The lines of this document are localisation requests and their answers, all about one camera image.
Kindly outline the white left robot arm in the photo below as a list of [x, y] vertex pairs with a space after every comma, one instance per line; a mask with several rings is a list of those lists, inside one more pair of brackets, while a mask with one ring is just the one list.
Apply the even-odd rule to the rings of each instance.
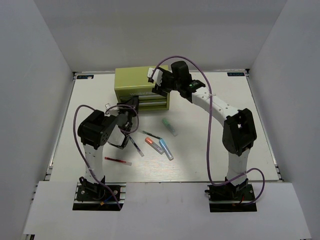
[[128, 143], [128, 136], [138, 130], [133, 127], [133, 118], [138, 118], [139, 98], [131, 97], [129, 100], [108, 106], [105, 112], [94, 109], [83, 120], [78, 129], [73, 130], [74, 137], [80, 137], [84, 148], [83, 157], [86, 169], [85, 176], [80, 177], [82, 186], [88, 187], [88, 193], [94, 199], [99, 200], [105, 196], [105, 174], [103, 172], [103, 148], [117, 127], [124, 137], [120, 145], [112, 146], [123, 149]]

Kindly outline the green highlighter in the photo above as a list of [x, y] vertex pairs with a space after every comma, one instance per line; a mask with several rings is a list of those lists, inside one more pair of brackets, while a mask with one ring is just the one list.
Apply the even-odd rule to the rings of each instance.
[[173, 136], [177, 136], [178, 133], [177, 131], [175, 130], [175, 128], [171, 125], [171, 123], [168, 121], [167, 118], [163, 118], [161, 120], [161, 122], [163, 123], [163, 125], [166, 127], [166, 129], [173, 135]]

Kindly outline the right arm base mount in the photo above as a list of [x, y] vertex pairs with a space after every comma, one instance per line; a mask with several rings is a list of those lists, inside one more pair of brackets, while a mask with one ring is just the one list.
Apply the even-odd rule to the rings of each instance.
[[209, 198], [211, 213], [249, 213], [256, 212], [257, 206], [253, 186], [248, 184], [240, 191], [233, 193], [227, 185], [208, 185], [204, 191]]

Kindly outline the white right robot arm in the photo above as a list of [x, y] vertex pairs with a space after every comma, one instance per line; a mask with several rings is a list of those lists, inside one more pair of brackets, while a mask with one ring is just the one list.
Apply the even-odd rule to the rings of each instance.
[[202, 108], [209, 113], [210, 119], [221, 124], [222, 144], [228, 151], [225, 192], [233, 200], [242, 196], [248, 183], [248, 156], [257, 139], [252, 112], [229, 105], [212, 93], [208, 83], [193, 79], [185, 61], [174, 62], [170, 71], [150, 67], [147, 78], [154, 84], [153, 93], [165, 97], [171, 91], [177, 91], [182, 98]]

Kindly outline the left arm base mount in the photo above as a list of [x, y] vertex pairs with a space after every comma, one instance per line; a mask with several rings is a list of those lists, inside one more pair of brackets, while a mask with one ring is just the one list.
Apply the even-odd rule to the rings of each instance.
[[126, 197], [125, 183], [108, 184], [111, 192], [97, 182], [80, 177], [73, 200], [73, 211], [118, 212]]

